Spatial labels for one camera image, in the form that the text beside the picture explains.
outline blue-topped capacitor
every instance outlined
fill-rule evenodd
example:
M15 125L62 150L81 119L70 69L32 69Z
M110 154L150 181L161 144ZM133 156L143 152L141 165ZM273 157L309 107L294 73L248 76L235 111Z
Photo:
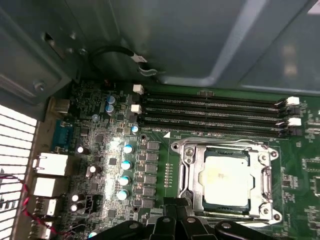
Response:
M139 132L139 127L138 126L132 126L131 127L131 132L133 135L137 135Z
M119 184L120 184L121 186L126 186L126 185L128 185L130 182L131 182L131 179L130 179L130 177L128 177L128 176L122 176L122 177L119 178Z
M113 105L108 104L107 106L105 106L105 112L108 115L112 116L112 115L114 115L116 113L116 110L115 110L115 107Z
M112 105L115 105L117 102L116 102L116 98L112 95L109 95L106 97L106 102L108 104L112 104Z
M121 163L121 168L123 170L130 170L132 168L132 163L130 161L123 161Z
M121 190L116 194L120 201L126 200L129 197L129 192L127 190Z
M123 147L123 152L125 154L132 154L134 152L134 150L135 150L134 147L130 144L127 144Z

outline cable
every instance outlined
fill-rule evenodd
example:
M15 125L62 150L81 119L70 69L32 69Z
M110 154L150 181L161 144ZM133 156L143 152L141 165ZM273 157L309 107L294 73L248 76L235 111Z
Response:
M32 220L34 220L35 222L37 222L39 225L43 225L45 226L47 229L50 229L51 232L53 232L56 235L70 235L70 232L67 231L62 231L59 232L57 231L53 226L49 226L48 224L46 224L41 218L31 214L28 210L27 210L27 205L29 203L30 200L30 190L29 187L27 186L27 184L25 184L25 182L23 180L20 180L18 177L11 175L11 174L5 174L5 175L0 175L0 179L15 179L18 180L19 183L22 184L22 193L26 192L26 196L25 199L23 200L23 204L22 204L22 213L24 213L25 216L30 217Z

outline mounting hole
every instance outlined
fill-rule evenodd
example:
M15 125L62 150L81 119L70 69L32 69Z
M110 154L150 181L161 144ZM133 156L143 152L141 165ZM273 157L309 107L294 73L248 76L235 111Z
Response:
M274 218L274 220L279 221L281 217L280 217L279 214L275 214L275 215L273 216L273 218Z
M137 212L139 212L139 208L138 208L137 206L135 206L135 207L132 208L132 211L133 211L134 213L137 213Z

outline electrolytic capacitor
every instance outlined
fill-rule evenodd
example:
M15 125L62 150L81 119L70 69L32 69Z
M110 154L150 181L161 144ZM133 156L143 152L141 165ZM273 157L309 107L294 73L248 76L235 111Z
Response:
M101 173L101 171L102 171L102 168L98 165L93 165L90 167L90 173L92 174L99 174Z
M120 201L126 200L129 197L129 192L127 190L121 190L116 194Z
M85 207L85 205L82 202L79 201L79 202L77 202L75 204L72 204L71 207L70 207L70 210L72 212L76 212L76 211L78 211L80 209L83 209L84 207Z
M139 127L138 126L132 126L131 127L131 132L133 135L137 135L139 132Z
M114 96L112 96L112 95L109 95L109 96L107 96L106 97L106 102L108 103L108 104L112 104L112 105L116 105L116 98L114 97Z
M105 112L109 115L112 116L116 113L115 107L112 106L111 104L108 104L107 106L105 106Z
M134 147L133 146L131 146L130 144L127 144L127 145L125 145L124 147L123 147L123 152L125 153L125 154L132 154L133 152L134 152Z
M78 201L82 201L85 200L86 196L83 193L78 193L72 196L72 201L73 202L78 202Z
M119 178L119 184L120 184L121 186L126 186L126 185L128 185L130 182L131 182L131 179L130 179L130 177L128 177L128 176L122 176L122 177Z
M90 150L84 146L79 146L76 151L79 153L79 154L84 154L84 155L89 155L90 154Z
M123 161L121 163L121 168L123 170L130 170L132 168L132 163L130 161Z

